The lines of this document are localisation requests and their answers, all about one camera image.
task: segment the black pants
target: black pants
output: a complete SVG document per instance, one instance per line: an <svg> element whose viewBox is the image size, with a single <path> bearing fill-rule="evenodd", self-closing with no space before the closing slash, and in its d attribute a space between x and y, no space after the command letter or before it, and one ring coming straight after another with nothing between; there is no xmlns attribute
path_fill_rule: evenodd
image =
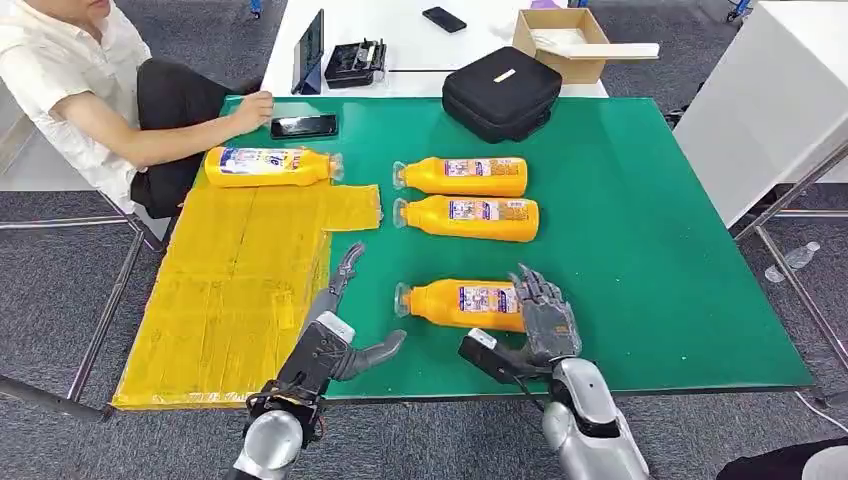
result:
<svg viewBox="0 0 848 480"><path fill-rule="evenodd" d="M848 445L848 437L781 448L756 457L738 458L719 472L716 480L801 480L804 465L816 453Z"/></svg>
<svg viewBox="0 0 848 480"><path fill-rule="evenodd" d="M142 130L188 127L218 117L232 90L184 65L150 59L138 69L138 119ZM173 217L191 190L205 152L136 173L130 198L151 218Z"/></svg>

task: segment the plastic water bottle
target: plastic water bottle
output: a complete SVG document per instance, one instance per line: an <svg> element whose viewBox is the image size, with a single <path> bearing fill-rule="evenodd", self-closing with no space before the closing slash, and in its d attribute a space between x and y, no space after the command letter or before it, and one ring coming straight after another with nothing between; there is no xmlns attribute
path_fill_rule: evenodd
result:
<svg viewBox="0 0 848 480"><path fill-rule="evenodd" d="M813 255L821 246L816 242L810 242L802 247L798 247L786 254L786 263L793 272L796 272L810 263ZM772 265L766 269L766 279L772 283L780 283L786 279L780 271L780 267Z"/></svg>

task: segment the smartphone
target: smartphone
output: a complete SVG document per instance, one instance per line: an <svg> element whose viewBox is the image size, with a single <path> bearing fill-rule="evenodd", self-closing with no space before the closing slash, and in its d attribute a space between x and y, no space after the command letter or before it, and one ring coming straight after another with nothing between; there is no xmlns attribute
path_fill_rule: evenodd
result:
<svg viewBox="0 0 848 480"><path fill-rule="evenodd" d="M458 32L468 25L462 20L454 17L442 7L433 7L421 12L428 20L442 27L448 33Z"/></svg>
<svg viewBox="0 0 848 480"><path fill-rule="evenodd" d="M271 120L271 138L328 137L339 132L335 115L281 117Z"/></svg>

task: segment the cardboard box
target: cardboard box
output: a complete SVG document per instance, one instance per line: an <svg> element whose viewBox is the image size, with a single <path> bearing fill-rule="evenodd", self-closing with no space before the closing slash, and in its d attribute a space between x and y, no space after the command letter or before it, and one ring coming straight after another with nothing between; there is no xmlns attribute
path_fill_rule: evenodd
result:
<svg viewBox="0 0 848 480"><path fill-rule="evenodd" d="M546 35L555 41L542 42ZM521 10L512 46L559 72L565 84L597 82L607 60L655 59L659 53L655 43L611 44L588 8Z"/></svg>

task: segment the black device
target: black device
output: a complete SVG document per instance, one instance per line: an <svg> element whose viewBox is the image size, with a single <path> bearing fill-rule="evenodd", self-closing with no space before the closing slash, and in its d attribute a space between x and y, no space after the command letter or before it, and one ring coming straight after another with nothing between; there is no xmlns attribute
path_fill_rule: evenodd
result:
<svg viewBox="0 0 848 480"><path fill-rule="evenodd" d="M282 117L271 120L271 138L328 137L339 132L336 116L332 114L315 117Z"/></svg>
<svg viewBox="0 0 848 480"><path fill-rule="evenodd" d="M321 93L321 57L324 56L324 9L294 46L292 68L292 95L317 95Z"/></svg>
<svg viewBox="0 0 848 480"><path fill-rule="evenodd" d="M445 79L445 112L488 143L521 141L551 118L562 76L513 47L503 47Z"/></svg>
<svg viewBox="0 0 848 480"><path fill-rule="evenodd" d="M371 85L386 72L386 44L381 39L363 39L360 43L336 45L324 78L330 88Z"/></svg>
<svg viewBox="0 0 848 480"><path fill-rule="evenodd" d="M520 350L504 347L488 333L472 329L462 337L459 356L468 360L498 383L516 383L521 379L550 379L550 367L538 367L527 362Z"/></svg>
<svg viewBox="0 0 848 480"><path fill-rule="evenodd" d="M421 14L427 17L427 19L431 22L442 27L442 29L448 33L458 32L468 26L465 22L454 17L442 7L433 7L424 10Z"/></svg>

